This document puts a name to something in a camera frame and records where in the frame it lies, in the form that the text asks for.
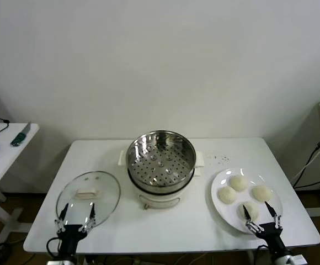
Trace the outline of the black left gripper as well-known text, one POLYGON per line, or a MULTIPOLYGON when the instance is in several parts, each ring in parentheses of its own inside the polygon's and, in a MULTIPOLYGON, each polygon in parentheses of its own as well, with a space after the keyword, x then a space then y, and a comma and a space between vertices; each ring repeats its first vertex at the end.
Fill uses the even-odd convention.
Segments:
POLYGON ((64 227, 64 219, 68 211, 68 203, 60 212, 55 225, 57 227, 58 238, 61 240, 61 245, 58 251, 58 256, 61 258, 72 258, 76 254, 78 243, 87 237, 87 232, 95 227, 95 204, 90 203, 91 209, 89 216, 86 218, 83 225, 66 225, 64 227))

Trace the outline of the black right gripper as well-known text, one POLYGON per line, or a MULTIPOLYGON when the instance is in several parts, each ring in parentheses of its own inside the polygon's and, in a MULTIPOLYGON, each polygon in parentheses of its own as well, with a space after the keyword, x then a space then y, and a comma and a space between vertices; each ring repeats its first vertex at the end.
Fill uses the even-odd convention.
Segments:
POLYGON ((275 224, 273 222, 260 224, 260 227, 263 229, 263 231, 261 231, 260 227, 252 222, 247 208, 243 205, 246 227, 254 233, 257 238, 266 242, 273 256, 284 256, 287 254, 287 249, 280 237, 282 233, 281 216, 276 213, 275 209, 268 202, 265 202, 265 205, 273 217, 275 224))

